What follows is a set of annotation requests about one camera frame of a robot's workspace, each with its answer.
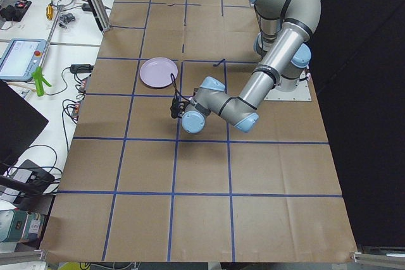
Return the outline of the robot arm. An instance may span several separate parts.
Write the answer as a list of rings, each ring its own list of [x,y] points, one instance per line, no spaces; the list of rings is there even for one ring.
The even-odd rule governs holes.
[[[237,97],[225,85],[206,77],[182,111],[180,121],[191,134],[203,130],[206,118],[215,113],[242,132],[259,120],[257,110],[304,42],[315,33],[321,16],[321,0],[249,0],[254,5],[263,40],[263,58]]]

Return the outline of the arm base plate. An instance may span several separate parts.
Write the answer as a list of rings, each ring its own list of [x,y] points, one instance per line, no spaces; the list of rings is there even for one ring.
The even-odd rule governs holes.
[[[296,79],[280,77],[280,83],[267,93],[265,101],[311,102],[308,74],[304,70]]]

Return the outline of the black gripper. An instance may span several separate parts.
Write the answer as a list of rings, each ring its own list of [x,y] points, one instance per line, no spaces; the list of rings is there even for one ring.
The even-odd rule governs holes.
[[[189,101],[181,101],[180,99],[173,98],[170,106],[171,117],[173,119],[181,118],[188,105]]]

